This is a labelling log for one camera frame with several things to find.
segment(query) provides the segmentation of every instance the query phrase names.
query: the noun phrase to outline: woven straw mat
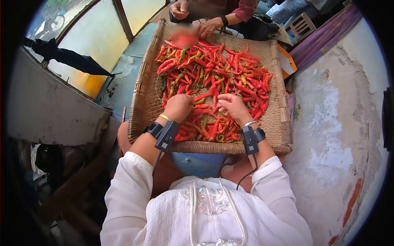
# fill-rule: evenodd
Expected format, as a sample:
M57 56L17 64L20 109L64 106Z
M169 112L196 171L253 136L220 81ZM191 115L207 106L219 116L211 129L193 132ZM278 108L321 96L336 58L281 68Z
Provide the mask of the woven straw mat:
M146 125L152 124L159 114L163 112L158 97L158 95L160 96L162 80L159 78L156 81L156 71L160 64L155 63L154 59L157 57L161 45L164 44L164 39L170 37L174 25L174 23L166 22L164 18L158 20L151 42L142 60L130 108L128 122L128 139L130 143L133 143L141 135ZM273 74L273 78L269 82L271 88L269 106L258 122L261 123L260 127L266 133L267 140L274 152L277 155L289 154L292 151L290 113L285 96L276 40L252 41L214 33L209 41L216 45L225 43L226 47L235 51L246 49L246 45L249 43L249 52L255 57L263 58L261 64L268 68L268 71ZM227 52L223 51L223 55L227 57ZM205 94L207 91L207 88L202 88L198 95ZM212 98L206 98L205 102L212 105ZM209 154L245 153L242 144L203 141L175 142L171 151Z

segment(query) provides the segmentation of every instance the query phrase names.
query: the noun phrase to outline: white blouse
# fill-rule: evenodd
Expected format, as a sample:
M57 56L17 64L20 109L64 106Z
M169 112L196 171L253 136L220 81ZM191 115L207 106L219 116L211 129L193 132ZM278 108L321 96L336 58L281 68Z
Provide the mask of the white blouse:
M252 175L251 193L223 178L175 181L150 200L153 167L127 152L105 195L102 245L312 245L277 156Z

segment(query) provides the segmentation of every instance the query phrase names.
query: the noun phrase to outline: dark red sleeve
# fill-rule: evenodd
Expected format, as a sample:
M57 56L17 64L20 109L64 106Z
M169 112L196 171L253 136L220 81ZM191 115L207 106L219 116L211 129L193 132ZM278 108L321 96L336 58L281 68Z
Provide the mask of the dark red sleeve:
M242 21L247 22L255 12L256 0L240 0L238 6L238 8L234 9L233 13Z

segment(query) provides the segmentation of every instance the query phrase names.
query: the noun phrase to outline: hand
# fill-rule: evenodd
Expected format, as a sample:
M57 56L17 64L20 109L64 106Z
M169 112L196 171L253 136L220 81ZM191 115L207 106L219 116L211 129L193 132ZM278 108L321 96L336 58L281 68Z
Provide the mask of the hand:
M167 101L167 106L163 114L171 120L181 123L193 109L194 97L186 94L178 94Z
M243 127L246 123L253 121L253 118L246 109L242 98L239 96L233 94L221 94L217 98L219 99L217 104L219 112L224 112L227 117L231 116L240 127Z
M187 11L188 6L189 3L187 0L178 0L170 6L170 12L176 19L183 20L189 14L189 12Z
M198 35L200 38L205 39L212 36L212 33L219 27L223 26L223 21L220 17L210 19L206 22L200 23L197 26Z

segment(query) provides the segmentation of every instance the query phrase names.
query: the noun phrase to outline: bicycle wheel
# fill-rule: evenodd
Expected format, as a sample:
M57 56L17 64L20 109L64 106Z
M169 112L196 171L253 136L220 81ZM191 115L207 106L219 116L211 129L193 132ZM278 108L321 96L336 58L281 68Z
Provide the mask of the bicycle wheel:
M57 15L49 26L52 27L52 31L59 31L64 26L65 21L64 15Z

